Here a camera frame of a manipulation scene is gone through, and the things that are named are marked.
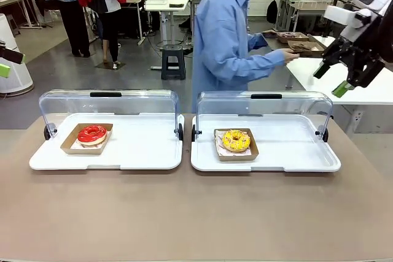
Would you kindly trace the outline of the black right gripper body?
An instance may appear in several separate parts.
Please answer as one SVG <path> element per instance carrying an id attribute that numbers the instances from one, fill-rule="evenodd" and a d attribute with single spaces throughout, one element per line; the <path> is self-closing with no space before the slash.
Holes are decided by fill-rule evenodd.
<path id="1" fill-rule="evenodd" d="M 345 38 L 335 39 L 323 52 L 322 61 L 346 66 L 347 82 L 366 88 L 382 71 L 385 64 L 372 49 L 357 47 Z"/>

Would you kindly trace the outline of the person's right hand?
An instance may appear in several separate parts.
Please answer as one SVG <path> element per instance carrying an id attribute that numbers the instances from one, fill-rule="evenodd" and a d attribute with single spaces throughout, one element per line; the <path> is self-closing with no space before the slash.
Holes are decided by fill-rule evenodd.
<path id="1" fill-rule="evenodd" d="M 284 61 L 286 64 L 300 57 L 300 55 L 298 53 L 294 53 L 291 49 L 288 49 L 288 50 L 285 49 L 285 50 L 282 50 L 282 52 L 283 52 Z"/>

